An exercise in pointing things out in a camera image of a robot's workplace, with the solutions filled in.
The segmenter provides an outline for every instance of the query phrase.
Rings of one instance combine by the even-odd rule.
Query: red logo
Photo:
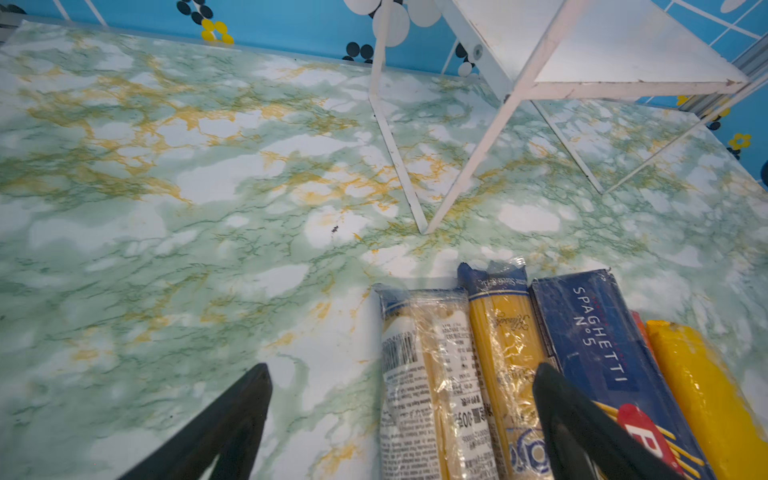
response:
[[[683,469],[672,454],[672,449],[667,445],[667,440],[656,428],[656,424],[642,410],[625,403],[619,408],[616,421],[646,450],[656,455],[678,474],[683,474]]]

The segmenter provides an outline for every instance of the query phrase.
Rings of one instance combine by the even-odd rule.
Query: green marble surface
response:
[[[20,27],[0,49],[0,478],[115,478],[261,361],[275,389],[253,477],[378,478],[369,286],[513,254],[531,276],[612,267],[645,319],[705,332],[768,422],[768,194],[709,131],[601,197],[524,104],[423,237],[368,75]],[[429,215],[495,99],[384,82]],[[601,179],[694,121],[548,109]]]

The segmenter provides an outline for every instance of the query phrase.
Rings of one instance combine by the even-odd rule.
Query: nutrition label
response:
[[[450,420],[441,425],[452,478],[497,478],[485,407],[478,384],[477,365],[466,315],[458,311],[437,322],[429,344],[433,371],[440,369],[441,385],[434,388],[447,398],[442,405]],[[388,480],[423,478],[440,480],[432,383],[414,320],[396,318],[382,338],[382,370],[386,399],[382,407],[382,476]]]

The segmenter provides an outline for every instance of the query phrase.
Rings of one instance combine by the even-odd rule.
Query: plastic wrapper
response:
[[[563,376],[681,477],[714,480],[614,276],[595,270],[536,279],[531,292]]]
[[[500,475],[552,478],[532,392],[536,369],[547,356],[528,296],[525,262],[491,262],[487,270],[462,263],[458,278],[469,292],[469,318],[501,443]]]
[[[689,326],[651,320],[650,344],[718,480],[765,478],[763,428],[717,351]]]
[[[382,306],[382,478],[498,478],[464,290],[374,289]]]

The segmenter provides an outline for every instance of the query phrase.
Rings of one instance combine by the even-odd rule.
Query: blue wall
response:
[[[6,0],[0,3],[6,8]],[[387,51],[387,64],[440,72],[455,40],[432,0],[396,0],[390,37],[404,38]],[[734,60],[768,31],[768,0],[653,0],[724,56]],[[12,0],[30,15],[100,23],[189,38],[299,52],[331,58],[349,54],[365,61],[376,37],[379,0]],[[477,74],[452,55],[448,74]],[[641,98],[639,102],[676,106],[684,98]],[[751,135],[738,158],[758,180],[768,160],[768,122],[758,111],[768,106],[768,91],[755,93],[729,115],[711,125],[724,144],[736,134]]]

